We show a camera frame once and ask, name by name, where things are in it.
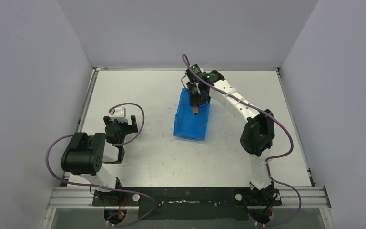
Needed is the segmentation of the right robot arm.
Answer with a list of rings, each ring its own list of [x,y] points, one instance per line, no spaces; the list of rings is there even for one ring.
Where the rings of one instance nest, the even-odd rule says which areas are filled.
[[[273,198],[278,199],[273,193],[274,184],[266,162],[275,137],[274,122],[269,118],[272,112],[266,109],[260,113],[250,108],[251,103],[216,70],[205,72],[195,64],[187,68],[185,74],[189,79],[187,89],[191,107],[199,107],[215,100],[244,124],[240,145],[250,155],[250,200],[263,205]]]

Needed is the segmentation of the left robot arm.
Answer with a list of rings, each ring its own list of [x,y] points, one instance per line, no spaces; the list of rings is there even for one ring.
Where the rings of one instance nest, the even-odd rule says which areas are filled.
[[[129,194],[120,191],[120,180],[104,164],[120,164],[125,155],[126,135],[137,133],[136,117],[105,116],[105,131],[88,135],[76,132],[61,158],[63,171],[81,176],[91,188],[94,206],[120,206],[128,203]]]

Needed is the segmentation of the orange handled screwdriver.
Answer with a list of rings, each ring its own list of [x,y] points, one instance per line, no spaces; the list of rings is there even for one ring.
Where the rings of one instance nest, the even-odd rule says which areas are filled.
[[[198,114],[198,106],[196,103],[192,104],[192,110],[193,110],[193,114],[197,115]]]

